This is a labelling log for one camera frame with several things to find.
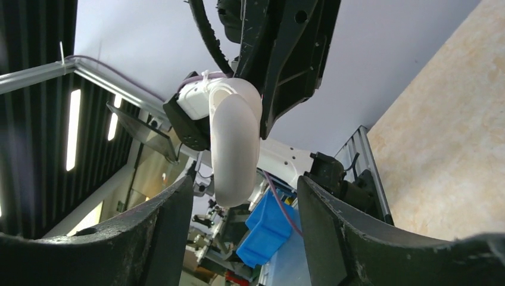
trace red object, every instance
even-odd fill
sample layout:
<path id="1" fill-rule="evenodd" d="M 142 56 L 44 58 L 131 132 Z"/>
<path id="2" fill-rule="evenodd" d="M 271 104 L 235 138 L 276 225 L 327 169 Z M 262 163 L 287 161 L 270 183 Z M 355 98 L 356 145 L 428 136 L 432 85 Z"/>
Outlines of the red object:
<path id="1" fill-rule="evenodd" d="M 226 271 L 225 278 L 226 278 L 226 280 L 228 280 L 230 282 L 237 283 L 240 286 L 249 286 L 249 281 L 242 279 L 242 278 L 238 278 L 231 271 Z"/>

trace black monitor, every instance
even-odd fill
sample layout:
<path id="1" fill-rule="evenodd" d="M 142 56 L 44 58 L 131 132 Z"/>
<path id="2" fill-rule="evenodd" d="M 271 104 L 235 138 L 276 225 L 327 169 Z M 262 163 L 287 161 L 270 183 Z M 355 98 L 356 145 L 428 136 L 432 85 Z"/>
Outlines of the black monitor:
<path id="1" fill-rule="evenodd" d="M 111 105 L 109 102 L 107 103 L 107 107 L 117 115 L 118 121 L 133 138 L 162 154 L 170 161 L 177 161 L 172 140 L 168 135 L 141 121 L 137 117 Z"/>

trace beige countertop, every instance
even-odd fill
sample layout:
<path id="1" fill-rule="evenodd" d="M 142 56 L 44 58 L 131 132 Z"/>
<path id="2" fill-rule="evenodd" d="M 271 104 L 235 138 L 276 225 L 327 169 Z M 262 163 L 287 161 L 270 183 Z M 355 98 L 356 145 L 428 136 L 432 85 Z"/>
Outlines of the beige countertop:
<path id="1" fill-rule="evenodd" d="M 505 1 L 483 0 L 370 130 L 397 227 L 505 232 Z"/>

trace corrugated ceiling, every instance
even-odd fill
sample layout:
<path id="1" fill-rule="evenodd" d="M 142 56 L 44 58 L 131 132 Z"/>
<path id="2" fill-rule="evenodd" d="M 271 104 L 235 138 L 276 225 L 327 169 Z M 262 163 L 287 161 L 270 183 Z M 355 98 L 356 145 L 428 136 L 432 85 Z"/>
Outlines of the corrugated ceiling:
<path id="1" fill-rule="evenodd" d="M 76 0 L 0 1 L 0 72 L 60 60 L 74 48 Z M 81 89 L 76 166 L 66 171 L 70 92 Z M 0 95 L 0 231 L 40 238 L 127 162 L 131 137 L 107 140 L 113 94 L 75 74 Z M 121 109 L 138 115 L 123 101 Z"/>

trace blue bin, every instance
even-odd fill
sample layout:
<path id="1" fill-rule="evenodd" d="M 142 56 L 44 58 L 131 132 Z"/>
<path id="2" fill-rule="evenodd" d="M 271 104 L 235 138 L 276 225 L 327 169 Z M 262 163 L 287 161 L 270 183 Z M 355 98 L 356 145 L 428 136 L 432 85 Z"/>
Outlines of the blue bin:
<path id="1" fill-rule="evenodd" d="M 284 204 L 289 217 L 293 218 L 295 210 Z M 279 247 L 291 235 L 291 225 L 282 213 L 275 197 L 269 191 L 245 221 L 251 230 L 244 242 L 237 249 L 237 255 L 249 267 L 264 265 L 276 253 Z"/>

